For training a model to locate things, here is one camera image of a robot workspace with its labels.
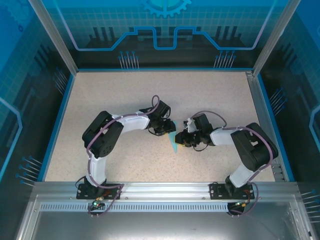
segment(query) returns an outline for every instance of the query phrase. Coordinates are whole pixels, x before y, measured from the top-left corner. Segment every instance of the metal post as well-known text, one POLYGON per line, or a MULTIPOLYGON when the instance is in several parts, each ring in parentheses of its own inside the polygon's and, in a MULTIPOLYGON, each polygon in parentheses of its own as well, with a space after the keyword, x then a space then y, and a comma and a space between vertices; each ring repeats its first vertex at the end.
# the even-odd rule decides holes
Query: metal post
POLYGON ((258 59, 253 66, 253 76, 257 76, 260 73, 262 67, 266 63, 268 57, 277 44, 291 17, 295 13, 299 3, 300 0, 289 0, 286 4, 283 12, 281 13, 281 16, 274 26, 272 33, 270 34, 266 44, 264 45, 258 59))
POLYGON ((31 4, 33 10, 38 16, 40 22, 42 23, 44 29, 48 33, 50 39, 52 40, 59 54, 61 55, 61 58, 68 67, 69 71, 72 75, 75 76, 79 71, 77 65, 73 60, 67 46, 65 45, 64 40, 60 36, 58 29, 56 28, 53 20, 51 19, 46 7, 44 6, 41 0, 29 0, 29 3, 31 4))

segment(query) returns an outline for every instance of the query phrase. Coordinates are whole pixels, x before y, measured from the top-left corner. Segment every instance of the grid pattern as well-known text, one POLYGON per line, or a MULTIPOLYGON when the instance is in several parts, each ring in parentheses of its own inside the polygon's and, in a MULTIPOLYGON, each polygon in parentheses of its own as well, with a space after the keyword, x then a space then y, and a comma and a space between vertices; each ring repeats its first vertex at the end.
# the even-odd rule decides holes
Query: grid pattern
POLYGON ((305 74, 317 100, 320 102, 320 50, 304 23, 296 14, 293 15, 286 27, 277 44, 277 48, 280 48, 281 45, 286 46, 289 43, 297 56, 297 59, 290 67, 291 72, 297 75, 305 74))
MULTIPOLYGON (((218 26, 222 26, 223 33, 225 27, 232 29, 237 26, 235 35, 241 34, 241 41, 246 47, 252 47, 258 33, 268 15, 270 7, 241 7, 241 6, 189 6, 187 10, 181 11, 174 17, 156 17, 141 7, 122 8, 65 8, 61 9, 64 19, 74 37, 79 48, 85 48, 90 41, 89 35, 94 36, 94 27, 112 27, 114 36, 119 38, 129 28, 138 26, 161 27, 161 37, 170 38, 169 28, 177 26, 197 26, 202 31, 214 37, 218 26)), ((259 45, 263 46, 271 33, 283 8, 275 7, 270 16, 265 31, 261 36, 259 45)), ((70 38, 64 29, 64 25, 56 9, 48 10, 62 38, 70 44, 70 38)), ((106 31, 108 39, 112 38, 110 31, 106 31)))
MULTIPOLYGON (((0 72, 0 97, 9 104, 14 104, 26 76, 39 74, 41 67, 35 62, 34 57, 43 43, 47 47, 54 47, 38 17, 34 16, 0 72)), ((8 113, 9 110, 0 104, 0 129, 8 113)))

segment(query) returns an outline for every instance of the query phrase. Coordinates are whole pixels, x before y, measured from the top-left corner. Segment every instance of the speckled tabletop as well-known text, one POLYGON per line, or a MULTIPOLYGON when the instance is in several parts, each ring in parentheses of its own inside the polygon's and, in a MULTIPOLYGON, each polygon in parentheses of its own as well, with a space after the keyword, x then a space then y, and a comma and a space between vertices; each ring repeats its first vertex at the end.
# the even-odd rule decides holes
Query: speckled tabletop
MULTIPOLYGON (((229 127, 258 123, 244 72, 145 71, 78 73, 46 174, 46 181, 76 181, 87 172, 88 156, 82 134, 101 111, 133 113, 151 106, 154 94, 171 107, 171 119, 182 122, 201 110, 221 114, 229 127)), ((212 126, 222 121, 207 114, 212 126)), ((168 135, 147 130, 121 135, 108 156, 108 181, 212 182, 224 181, 241 163, 234 146, 208 147, 202 152, 178 146, 168 135)), ((255 181, 274 181, 270 168, 255 181)))

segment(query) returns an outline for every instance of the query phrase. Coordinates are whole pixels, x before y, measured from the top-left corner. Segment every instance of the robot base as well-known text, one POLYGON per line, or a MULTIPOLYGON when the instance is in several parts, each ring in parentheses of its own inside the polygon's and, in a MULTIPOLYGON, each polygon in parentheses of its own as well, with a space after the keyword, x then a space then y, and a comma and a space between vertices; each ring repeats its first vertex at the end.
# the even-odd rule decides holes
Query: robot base
MULTIPOLYGON (((106 184, 106 182, 101 185, 106 187, 112 187, 119 184, 106 184)), ((89 199, 95 200, 99 197, 103 197, 105 200, 113 200, 118 192, 118 188, 104 189, 101 187, 96 187, 91 185, 86 178, 84 178, 84 183, 79 184, 76 193, 76 199, 89 199)))
POLYGON ((250 200, 255 199, 255 194, 252 185, 245 184, 242 187, 236 189, 236 191, 230 196, 226 189, 225 183, 213 182, 209 184, 209 192, 211 200, 247 200, 248 195, 245 190, 250 193, 250 200))

